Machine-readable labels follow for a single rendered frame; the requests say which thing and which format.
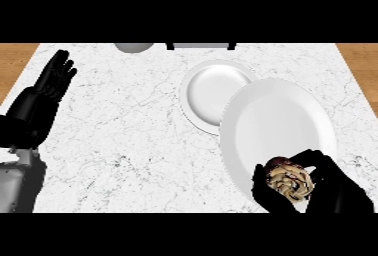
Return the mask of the small white plate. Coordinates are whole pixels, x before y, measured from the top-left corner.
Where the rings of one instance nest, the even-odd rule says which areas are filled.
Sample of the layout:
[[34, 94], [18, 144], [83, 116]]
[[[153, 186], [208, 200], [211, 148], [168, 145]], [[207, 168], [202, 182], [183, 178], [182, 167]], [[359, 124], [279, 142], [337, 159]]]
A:
[[218, 134], [229, 100], [255, 80], [249, 69], [227, 60], [205, 61], [186, 73], [179, 88], [180, 107], [186, 119], [205, 133]]

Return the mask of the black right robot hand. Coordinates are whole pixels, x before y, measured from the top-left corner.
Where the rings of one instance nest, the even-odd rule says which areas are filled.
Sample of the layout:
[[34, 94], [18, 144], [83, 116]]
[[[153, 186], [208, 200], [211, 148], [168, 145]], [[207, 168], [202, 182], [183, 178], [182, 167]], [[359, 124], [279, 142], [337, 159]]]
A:
[[[314, 166], [310, 173], [314, 190], [306, 212], [309, 214], [372, 214], [373, 203], [363, 188], [348, 178], [332, 158], [320, 150], [307, 149], [289, 160], [303, 167]], [[260, 206], [275, 214], [298, 214], [289, 200], [267, 186], [266, 171], [255, 165], [251, 194]]]

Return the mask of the large white plate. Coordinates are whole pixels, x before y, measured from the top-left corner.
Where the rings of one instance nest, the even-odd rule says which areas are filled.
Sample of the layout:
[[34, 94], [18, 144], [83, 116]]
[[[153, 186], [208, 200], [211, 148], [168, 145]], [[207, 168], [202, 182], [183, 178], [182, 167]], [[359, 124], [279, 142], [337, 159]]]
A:
[[307, 149], [337, 156], [337, 137], [326, 111], [300, 85], [261, 79], [238, 91], [220, 124], [223, 163], [238, 190], [251, 195], [258, 164]]

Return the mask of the grey appliance with black legs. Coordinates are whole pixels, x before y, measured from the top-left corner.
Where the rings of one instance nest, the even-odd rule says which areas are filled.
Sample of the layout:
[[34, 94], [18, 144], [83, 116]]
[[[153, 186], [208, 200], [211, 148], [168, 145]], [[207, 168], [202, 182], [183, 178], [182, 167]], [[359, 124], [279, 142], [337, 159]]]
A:
[[213, 49], [221, 48], [226, 50], [235, 50], [236, 43], [165, 43], [167, 50], [176, 50], [179, 48], [184, 49]]

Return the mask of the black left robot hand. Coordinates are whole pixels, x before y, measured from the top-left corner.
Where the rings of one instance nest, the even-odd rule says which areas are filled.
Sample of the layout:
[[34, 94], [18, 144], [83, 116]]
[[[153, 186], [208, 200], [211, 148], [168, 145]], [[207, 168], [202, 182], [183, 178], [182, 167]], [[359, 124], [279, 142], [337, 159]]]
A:
[[37, 82], [19, 93], [4, 115], [0, 114], [0, 148], [35, 149], [44, 142], [77, 74], [69, 52], [59, 50], [44, 66]]

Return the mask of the cream frosted cupcake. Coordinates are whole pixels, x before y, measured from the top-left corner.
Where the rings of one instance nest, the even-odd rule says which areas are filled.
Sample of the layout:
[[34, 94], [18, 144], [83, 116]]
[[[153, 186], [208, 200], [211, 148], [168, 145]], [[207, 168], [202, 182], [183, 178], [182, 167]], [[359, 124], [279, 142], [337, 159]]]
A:
[[264, 166], [267, 186], [297, 204], [309, 199], [313, 181], [304, 167], [286, 157], [273, 157]]

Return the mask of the grey round object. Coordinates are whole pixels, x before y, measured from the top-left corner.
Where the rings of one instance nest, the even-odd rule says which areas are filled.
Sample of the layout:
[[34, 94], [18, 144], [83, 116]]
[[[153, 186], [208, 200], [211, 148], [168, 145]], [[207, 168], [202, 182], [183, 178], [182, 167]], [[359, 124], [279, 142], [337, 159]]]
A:
[[142, 53], [152, 47], [152, 43], [117, 43], [115, 47], [124, 53]]

